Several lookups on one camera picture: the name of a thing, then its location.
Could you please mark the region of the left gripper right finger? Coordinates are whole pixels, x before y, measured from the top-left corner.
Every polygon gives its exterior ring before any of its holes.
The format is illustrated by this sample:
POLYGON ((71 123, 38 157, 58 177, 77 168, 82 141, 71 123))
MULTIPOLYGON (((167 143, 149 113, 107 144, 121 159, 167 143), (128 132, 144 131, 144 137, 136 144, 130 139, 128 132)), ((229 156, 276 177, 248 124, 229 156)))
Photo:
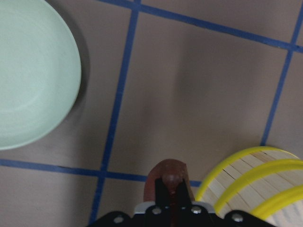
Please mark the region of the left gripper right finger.
POLYGON ((175 205, 179 210, 186 210, 192 205, 185 179, 176 188, 175 205))

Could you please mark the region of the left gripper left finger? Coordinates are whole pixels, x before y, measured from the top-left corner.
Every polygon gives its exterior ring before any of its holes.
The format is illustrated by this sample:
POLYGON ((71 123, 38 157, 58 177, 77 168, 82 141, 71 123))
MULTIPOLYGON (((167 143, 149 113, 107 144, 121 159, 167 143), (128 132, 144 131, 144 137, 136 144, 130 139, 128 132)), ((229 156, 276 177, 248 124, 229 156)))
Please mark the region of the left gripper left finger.
POLYGON ((170 194, 162 178, 155 180, 155 205, 160 209, 170 209, 170 194))

